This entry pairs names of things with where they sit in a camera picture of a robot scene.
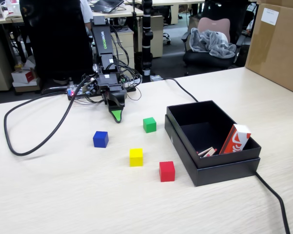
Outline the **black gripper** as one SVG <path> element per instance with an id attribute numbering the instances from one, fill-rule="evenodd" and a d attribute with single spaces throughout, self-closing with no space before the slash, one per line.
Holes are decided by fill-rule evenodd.
<path id="1" fill-rule="evenodd" d="M 122 88 L 116 74 L 101 74 L 97 78 L 97 94 L 106 93 L 108 111 L 116 123 L 121 123 L 127 91 Z"/>

